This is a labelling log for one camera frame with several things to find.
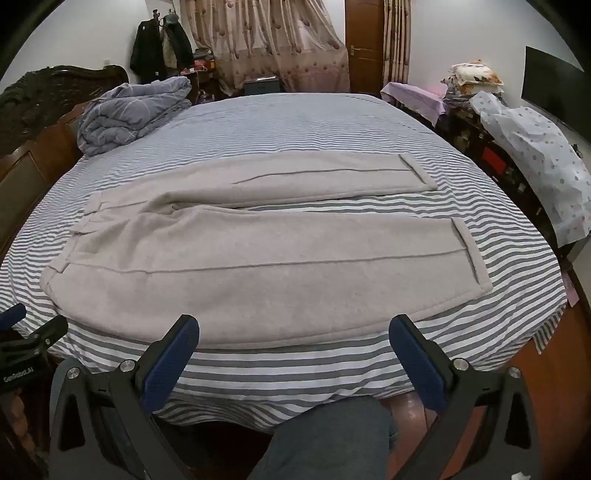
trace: floor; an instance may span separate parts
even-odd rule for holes
[[[550,344],[538,355],[528,343],[510,362],[521,369],[534,405],[543,458],[544,480],[572,478],[566,472],[591,427],[591,326],[577,305],[565,312]],[[408,459],[435,419],[415,393],[387,402],[400,429],[390,457],[388,479]],[[456,473],[478,428],[482,410],[475,410],[464,438],[442,478]],[[183,460],[194,465],[201,479],[245,479],[267,448],[270,437],[239,426],[208,423],[195,426],[191,442],[173,445]],[[207,439],[199,449],[195,438]]]

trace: person's leg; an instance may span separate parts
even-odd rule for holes
[[[320,405],[276,428],[248,480],[385,480],[396,435],[375,398]]]

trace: curtain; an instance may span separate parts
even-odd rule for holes
[[[406,83],[410,59],[410,0],[384,0],[384,82]]]
[[[348,92],[347,50],[322,0],[185,0],[191,33],[216,58],[222,90],[277,75],[290,92]]]

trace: black tv screen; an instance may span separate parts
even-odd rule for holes
[[[535,48],[525,48],[523,100],[546,110],[589,142],[590,78],[564,60]]]

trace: carved wooden headboard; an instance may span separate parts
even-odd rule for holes
[[[82,156],[85,102],[127,81],[122,67],[29,72],[0,95],[0,262],[52,185]]]
[[[59,65],[26,73],[0,95],[0,157],[33,140],[78,103],[127,81],[118,65],[102,70]]]

